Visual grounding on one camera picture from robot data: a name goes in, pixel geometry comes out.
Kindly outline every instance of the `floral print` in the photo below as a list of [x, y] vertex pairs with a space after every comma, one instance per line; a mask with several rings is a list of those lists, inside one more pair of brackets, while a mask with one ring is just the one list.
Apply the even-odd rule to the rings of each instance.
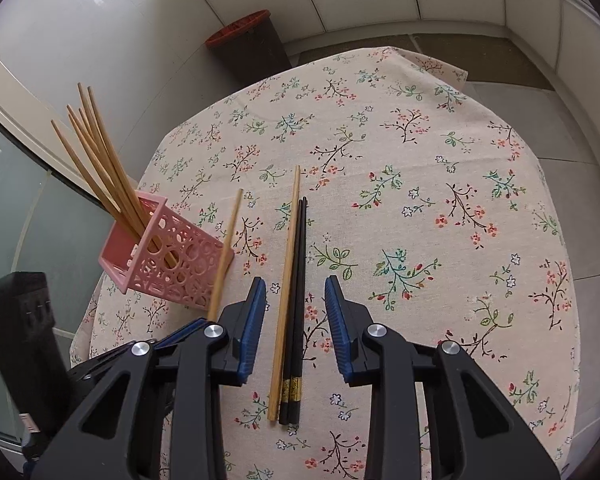
[[[221, 391], [228, 480], [364, 478], [370, 392], [347, 388], [337, 373], [322, 293], [331, 274], [348, 300], [408, 340], [460, 344], [512, 404], [521, 399], [515, 409], [558, 467], [566, 463], [580, 357], [560, 225], [534, 154], [461, 93], [465, 79], [421, 54], [354, 50], [228, 96], [156, 150], [139, 189], [167, 197], [219, 240], [232, 237], [222, 304], [243, 301], [254, 276], [267, 285], [253, 374]], [[267, 393], [296, 164], [309, 216], [304, 384], [300, 424], [282, 427], [267, 422]], [[240, 212], [227, 233], [238, 188]], [[160, 339], [203, 315], [123, 295], [104, 276], [72, 363]], [[425, 416], [415, 431], [430, 478]], [[170, 421], [162, 441], [166, 480]]]

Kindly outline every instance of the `silver screw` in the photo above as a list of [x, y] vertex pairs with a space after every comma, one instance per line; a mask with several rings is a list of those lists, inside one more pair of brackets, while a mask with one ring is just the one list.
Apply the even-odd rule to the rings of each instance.
[[149, 351], [149, 348], [149, 343], [146, 341], [141, 341], [131, 347], [131, 353], [133, 355], [144, 355]]
[[372, 337], [382, 337], [383, 335], [386, 335], [386, 327], [379, 323], [369, 325], [366, 327], [366, 331], [369, 332], [369, 335]]
[[205, 328], [205, 335], [207, 337], [220, 337], [224, 332], [224, 328], [220, 325], [209, 325]]
[[445, 341], [442, 343], [442, 351], [445, 354], [456, 355], [460, 351], [460, 345], [455, 341]]

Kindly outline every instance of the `bundle of wooden chopsticks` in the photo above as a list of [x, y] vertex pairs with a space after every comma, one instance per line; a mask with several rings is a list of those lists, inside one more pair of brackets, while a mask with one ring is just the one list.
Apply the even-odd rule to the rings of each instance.
[[299, 187], [296, 166], [267, 413], [269, 420], [284, 425], [298, 424], [302, 393], [306, 198], [298, 200]]
[[[87, 92], [85, 92], [82, 84], [78, 83], [78, 92], [80, 93], [82, 107], [78, 108], [79, 115], [77, 115], [71, 108], [71, 105], [67, 105], [69, 121], [74, 127], [75, 134], [80, 139], [80, 143], [104, 188], [97, 183], [96, 179], [85, 168], [80, 158], [74, 152], [74, 149], [61, 133], [56, 122], [52, 120], [51, 124], [71, 160], [85, 181], [87, 181], [87, 184], [89, 184], [96, 197], [98, 197], [98, 200], [102, 202], [102, 205], [113, 216], [116, 222], [136, 242], [139, 242], [151, 218], [149, 212], [141, 205], [136, 192], [132, 189], [131, 184], [129, 184], [125, 170], [122, 168], [122, 164], [120, 164], [118, 154], [104, 127], [102, 116], [93, 96], [93, 90], [91, 87], [88, 87]], [[152, 252], [160, 250], [160, 238], [152, 238], [149, 246]], [[177, 254], [169, 252], [165, 255], [164, 259], [169, 268], [175, 267], [178, 263]]]

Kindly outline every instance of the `white label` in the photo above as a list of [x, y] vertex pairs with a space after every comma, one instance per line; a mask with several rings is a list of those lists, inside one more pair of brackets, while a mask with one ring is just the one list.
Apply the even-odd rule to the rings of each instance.
[[33, 422], [33, 419], [31, 418], [31, 415], [29, 415], [29, 413], [21, 413], [20, 419], [22, 420], [22, 423], [25, 425], [25, 427], [29, 430], [29, 433], [40, 433], [40, 430], [36, 426], [36, 423]]

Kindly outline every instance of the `table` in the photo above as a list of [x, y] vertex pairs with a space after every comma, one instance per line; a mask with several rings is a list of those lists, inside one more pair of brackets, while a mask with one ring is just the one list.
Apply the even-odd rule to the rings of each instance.
[[[538, 160], [461, 93], [466, 76], [393, 47], [353, 50], [232, 94], [155, 152], [139, 189], [218, 238], [245, 190], [222, 303], [243, 300], [253, 276], [267, 283], [254, 373], [222, 391], [229, 478], [364, 476], [370, 389], [348, 388], [337, 372], [322, 299], [330, 274], [408, 340], [458, 341], [565, 465], [580, 361], [570, 264]], [[296, 164], [308, 198], [304, 387], [300, 426], [284, 428], [266, 410]], [[200, 315], [124, 296], [105, 276], [72, 360]]]

